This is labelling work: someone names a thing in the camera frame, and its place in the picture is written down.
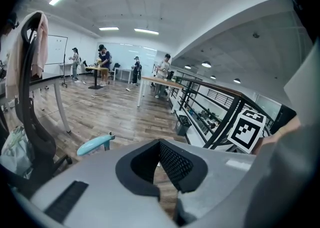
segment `wooden tabletop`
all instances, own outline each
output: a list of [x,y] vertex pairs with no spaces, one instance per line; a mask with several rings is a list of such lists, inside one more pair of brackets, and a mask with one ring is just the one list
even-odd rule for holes
[[95,66],[86,66],[86,69],[93,69],[93,70],[107,70],[106,67],[95,67]]
[[181,84],[178,84],[176,82],[172,82],[171,80],[164,80],[164,79],[156,78],[154,76],[142,76],[141,79],[152,81],[155,83],[166,84],[170,87],[174,87],[174,88],[178,88],[178,89],[184,88]]

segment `towel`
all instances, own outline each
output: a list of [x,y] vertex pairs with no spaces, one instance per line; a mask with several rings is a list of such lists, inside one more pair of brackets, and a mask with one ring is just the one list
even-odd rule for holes
[[23,58],[23,40],[21,37],[21,29],[28,19],[35,13],[40,12],[41,19],[39,22],[38,29],[36,31],[36,49],[32,58],[32,73],[31,75],[37,74],[39,77],[42,76],[42,71],[48,59],[48,19],[46,18],[43,11],[35,11],[27,15],[23,22],[19,26],[19,30],[16,34],[14,44],[10,51],[8,59],[7,74],[5,80],[5,96],[7,99],[13,99],[19,94],[19,81],[20,81],[20,70]]

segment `teal handle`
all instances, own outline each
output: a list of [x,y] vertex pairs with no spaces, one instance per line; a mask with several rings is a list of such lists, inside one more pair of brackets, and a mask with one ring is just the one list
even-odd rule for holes
[[110,132],[109,135],[105,135],[105,136],[91,139],[90,141],[88,141],[88,142],[84,143],[82,146],[80,146],[80,148],[78,149],[76,154],[78,156],[85,155],[101,145],[104,145],[105,150],[109,150],[110,149],[110,140],[113,140],[115,138],[116,138],[116,136],[111,135],[111,132]]

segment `woman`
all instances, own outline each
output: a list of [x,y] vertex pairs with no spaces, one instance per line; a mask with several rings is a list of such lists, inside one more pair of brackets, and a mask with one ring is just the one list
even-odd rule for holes
[[135,84],[137,85],[137,80],[138,80],[138,72],[139,72],[139,67],[140,67],[140,61],[139,61],[139,57],[135,57],[135,64],[134,64],[134,67],[133,67],[133,80],[132,80],[132,83],[131,84]]
[[77,48],[73,48],[73,57],[70,57],[69,59],[73,60],[72,64],[72,78],[75,80],[78,80],[77,78],[77,68],[79,63],[79,53]]
[[[156,67],[158,72],[156,74],[157,78],[165,79],[167,77],[167,72],[169,71],[169,68],[170,68],[170,63],[169,63],[170,58],[171,56],[169,54],[166,54],[164,56],[164,60],[161,61],[160,65]],[[159,98],[162,95],[163,91],[165,90],[166,86],[157,83],[155,88],[156,88],[154,90],[154,93],[156,94],[155,98]]]
[[101,59],[100,67],[106,68],[101,70],[101,86],[106,86],[109,76],[109,67],[110,67],[110,52],[107,51],[103,44],[99,45],[99,58]]

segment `gray plastic surface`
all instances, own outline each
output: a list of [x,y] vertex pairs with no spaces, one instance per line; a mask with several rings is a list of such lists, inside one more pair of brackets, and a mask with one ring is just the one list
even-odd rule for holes
[[[258,165],[257,169],[246,172],[226,166],[226,162],[232,159],[250,164],[255,156],[209,150],[176,141],[168,142],[198,155],[208,165],[208,175],[195,192],[178,194],[183,207],[181,213],[184,212],[185,216],[202,217],[186,227],[208,227],[208,222],[210,226],[213,226],[214,222],[219,224],[216,227],[240,227],[241,225],[228,226],[228,219],[232,222],[233,218],[230,219],[230,214],[237,215],[238,208],[241,209],[243,205],[249,203],[251,191],[259,177],[254,177],[252,180],[251,177],[247,178],[246,174],[256,175],[255,172],[259,173],[261,167]],[[70,183],[75,180],[83,181],[89,186],[65,219],[63,224],[67,227],[177,227],[160,207],[155,197],[132,194],[116,177],[117,161],[143,144],[87,156],[42,186],[32,197],[31,202],[44,211]],[[245,185],[244,192],[243,188],[238,190],[238,184]],[[230,202],[224,206],[224,199],[229,197],[233,197],[231,202],[234,206],[229,206]],[[240,212],[242,215],[239,218],[243,219],[245,208]],[[214,221],[212,217],[216,215],[219,218]]]

